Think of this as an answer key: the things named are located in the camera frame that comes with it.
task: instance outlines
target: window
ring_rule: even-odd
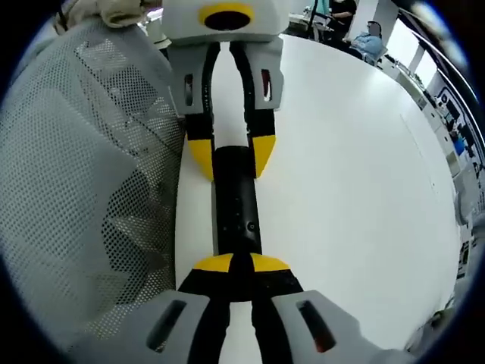
[[[419,41],[415,35],[398,19],[387,43],[387,53],[409,67],[418,46]]]
[[[416,68],[416,74],[421,79],[424,88],[426,89],[437,72],[437,64],[431,58],[428,52],[424,52],[421,62],[419,62],[418,68]]]

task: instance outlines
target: black tube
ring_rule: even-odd
[[[247,146],[217,148],[212,157],[217,219],[217,253],[259,253],[254,156]]]
[[[310,36],[311,36],[311,27],[313,26],[313,20],[315,19],[315,15],[317,14],[317,7],[318,7],[318,0],[315,0],[315,3],[313,4],[313,9],[311,10],[311,14],[310,14],[310,21],[308,22],[308,28],[306,28],[307,39],[310,39]]]

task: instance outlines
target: blue shirt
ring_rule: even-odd
[[[350,48],[357,49],[364,56],[364,61],[370,64],[374,64],[377,61],[384,49],[382,39],[369,33],[362,33],[354,39],[354,43]]]

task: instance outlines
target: white mesh cover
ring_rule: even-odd
[[[73,28],[18,77],[0,117],[0,242],[20,296],[66,351],[173,289],[184,130],[170,66],[131,27]]]

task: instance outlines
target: white tabletop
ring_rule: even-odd
[[[277,143],[255,183],[263,253],[355,316],[382,348],[406,341],[452,294],[460,239],[440,145],[407,92],[378,69],[283,36]],[[246,144],[227,47],[214,69],[217,146]],[[177,284],[212,254],[211,184],[187,148],[177,200]],[[231,306],[221,363],[261,362],[249,303]]]

